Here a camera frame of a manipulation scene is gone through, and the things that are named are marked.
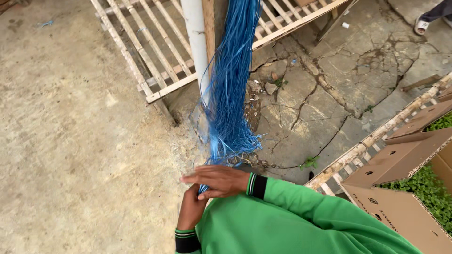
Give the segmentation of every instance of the dark pants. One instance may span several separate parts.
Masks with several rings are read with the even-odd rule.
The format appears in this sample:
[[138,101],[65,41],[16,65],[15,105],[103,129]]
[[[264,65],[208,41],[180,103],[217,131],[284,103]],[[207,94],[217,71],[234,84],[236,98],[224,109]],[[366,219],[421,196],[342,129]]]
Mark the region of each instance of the dark pants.
[[444,0],[430,11],[422,14],[419,20],[432,22],[440,17],[446,17],[452,21],[452,0]]

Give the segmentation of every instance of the black striped cuff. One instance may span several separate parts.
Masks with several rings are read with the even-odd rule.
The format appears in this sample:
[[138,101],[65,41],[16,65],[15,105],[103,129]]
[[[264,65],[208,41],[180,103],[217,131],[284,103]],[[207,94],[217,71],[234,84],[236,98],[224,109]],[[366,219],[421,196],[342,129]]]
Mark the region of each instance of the black striped cuff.
[[255,173],[250,174],[248,179],[248,187],[246,188],[246,195],[255,198],[264,199],[265,187],[267,186],[267,178]]
[[176,252],[191,253],[201,248],[198,237],[194,229],[175,231]]

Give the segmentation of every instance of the hand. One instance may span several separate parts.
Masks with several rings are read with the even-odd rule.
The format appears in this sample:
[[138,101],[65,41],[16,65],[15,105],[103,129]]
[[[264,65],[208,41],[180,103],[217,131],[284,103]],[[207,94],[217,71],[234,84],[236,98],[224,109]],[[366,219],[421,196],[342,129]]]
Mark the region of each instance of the hand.
[[198,190],[199,184],[193,184],[185,191],[180,208],[179,220],[177,221],[178,230],[194,229],[196,224],[201,220],[208,199],[198,200]]
[[221,165],[196,167],[194,174],[184,176],[184,183],[197,183],[209,186],[209,189],[198,196],[199,200],[209,198],[225,198],[246,192],[250,174],[238,169]]

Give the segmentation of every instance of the green sweatshirt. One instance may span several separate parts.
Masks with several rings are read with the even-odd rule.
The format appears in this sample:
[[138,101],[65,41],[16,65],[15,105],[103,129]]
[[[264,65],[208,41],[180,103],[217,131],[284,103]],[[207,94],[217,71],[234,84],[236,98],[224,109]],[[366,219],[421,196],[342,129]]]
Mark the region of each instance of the green sweatshirt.
[[246,194],[213,199],[175,236],[176,253],[421,253],[344,199],[253,173]]

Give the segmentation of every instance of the foot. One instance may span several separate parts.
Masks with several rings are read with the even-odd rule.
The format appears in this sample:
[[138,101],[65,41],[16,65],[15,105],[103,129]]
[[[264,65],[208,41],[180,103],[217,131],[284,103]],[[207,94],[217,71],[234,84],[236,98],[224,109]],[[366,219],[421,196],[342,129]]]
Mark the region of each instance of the foot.
[[452,20],[449,20],[446,17],[443,17],[444,22],[446,22],[446,24],[448,24],[451,28],[452,28]]
[[428,27],[428,25],[430,25],[430,23],[419,20],[419,18],[417,18],[416,22],[414,23],[414,32],[417,35],[424,35],[424,33],[425,33],[425,31],[427,31],[427,27]]

